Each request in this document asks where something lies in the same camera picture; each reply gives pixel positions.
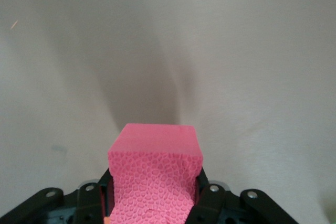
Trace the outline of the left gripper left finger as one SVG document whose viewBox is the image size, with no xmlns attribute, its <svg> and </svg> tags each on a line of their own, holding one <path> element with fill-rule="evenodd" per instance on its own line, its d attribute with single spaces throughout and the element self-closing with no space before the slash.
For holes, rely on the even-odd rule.
<svg viewBox="0 0 336 224">
<path fill-rule="evenodd" d="M 113 178 L 107 170 L 67 195 L 55 187 L 40 190 L 6 213 L 5 223 L 104 223 L 113 207 Z"/>
</svg>

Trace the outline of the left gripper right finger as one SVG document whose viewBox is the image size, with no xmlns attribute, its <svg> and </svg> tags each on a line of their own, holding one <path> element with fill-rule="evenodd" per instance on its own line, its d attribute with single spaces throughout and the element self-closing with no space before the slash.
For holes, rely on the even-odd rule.
<svg viewBox="0 0 336 224">
<path fill-rule="evenodd" d="M 223 184 L 210 182 L 201 170 L 196 179 L 196 202 L 190 223 L 295 223 L 295 219 L 265 192 L 246 189 L 239 196 Z"/>
</svg>

